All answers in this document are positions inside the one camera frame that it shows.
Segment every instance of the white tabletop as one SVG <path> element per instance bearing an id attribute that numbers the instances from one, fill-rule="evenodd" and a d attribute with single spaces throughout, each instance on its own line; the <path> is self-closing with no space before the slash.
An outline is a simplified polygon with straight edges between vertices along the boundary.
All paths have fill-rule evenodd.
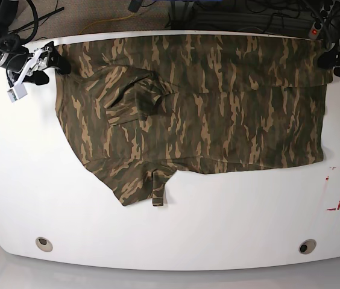
<path id="1" fill-rule="evenodd" d="M 200 32 L 93 34 L 56 44 L 180 33 Z M 54 71 L 48 75 L 48 85 L 27 84 L 28 96 L 12 104 L 0 68 L 0 245 L 7 252 L 146 270 L 241 269 L 340 256 L 340 210 L 327 211 L 340 200 L 340 79 L 327 92 L 322 163 L 217 175 L 177 172 L 166 185 L 165 206 L 154 208 L 150 201 L 123 207 L 80 164 L 55 116 Z M 37 237 L 50 240 L 54 250 L 39 250 Z M 317 247 L 302 255 L 298 247 L 307 239 Z"/>
<path id="2" fill-rule="evenodd" d="M 78 266 L 10 255 L 0 248 L 0 289 L 340 289 L 340 258 L 214 272 L 153 272 Z"/>

